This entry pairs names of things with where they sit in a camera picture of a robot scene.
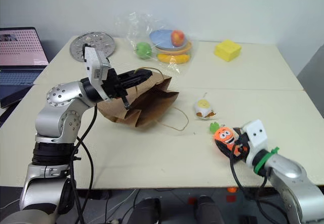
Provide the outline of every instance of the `green toy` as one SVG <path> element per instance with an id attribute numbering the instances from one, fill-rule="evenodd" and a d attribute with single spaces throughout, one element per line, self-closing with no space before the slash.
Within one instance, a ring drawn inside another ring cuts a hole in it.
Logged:
<path id="1" fill-rule="evenodd" d="M 215 132 L 219 129 L 219 123 L 214 122 L 211 123 L 211 125 L 209 126 L 209 130 L 211 131 L 211 133 L 215 134 Z"/>
<path id="2" fill-rule="evenodd" d="M 136 45 L 135 53 L 137 56 L 143 60 L 151 58 L 152 48 L 149 43 L 139 42 Z"/>

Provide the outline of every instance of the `laptop screen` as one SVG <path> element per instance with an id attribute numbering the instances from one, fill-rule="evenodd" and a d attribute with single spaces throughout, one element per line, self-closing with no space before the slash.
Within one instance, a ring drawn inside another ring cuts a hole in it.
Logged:
<path id="1" fill-rule="evenodd" d="M 0 29 L 0 66 L 47 66 L 35 28 Z"/>

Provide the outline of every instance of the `green ball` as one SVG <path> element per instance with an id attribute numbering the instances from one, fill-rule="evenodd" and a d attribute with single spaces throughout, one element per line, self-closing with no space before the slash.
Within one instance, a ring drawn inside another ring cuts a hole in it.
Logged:
<path id="1" fill-rule="evenodd" d="M 137 43 L 135 52 L 137 56 L 143 60 L 149 59 L 152 56 L 152 48 L 150 44 L 146 42 Z"/>

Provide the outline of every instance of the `laptop keyboard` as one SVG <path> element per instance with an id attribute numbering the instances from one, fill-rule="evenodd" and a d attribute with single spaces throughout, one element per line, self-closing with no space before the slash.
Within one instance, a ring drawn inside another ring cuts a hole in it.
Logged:
<path id="1" fill-rule="evenodd" d="M 39 73 L 0 73 L 0 85 L 33 85 Z"/>

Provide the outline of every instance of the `orange plate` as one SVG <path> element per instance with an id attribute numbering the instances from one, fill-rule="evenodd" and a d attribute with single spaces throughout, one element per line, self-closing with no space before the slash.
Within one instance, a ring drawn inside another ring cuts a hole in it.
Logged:
<path id="1" fill-rule="evenodd" d="M 185 46 L 185 48 L 183 48 L 179 51 L 166 51 L 166 50 L 161 50 L 157 47 L 156 47 L 156 49 L 158 50 L 159 54 L 178 56 L 178 55 L 182 55 L 182 54 L 185 54 L 186 52 L 188 52 L 191 49 L 191 46 L 192 46 L 191 42 L 188 42 L 187 45 Z"/>

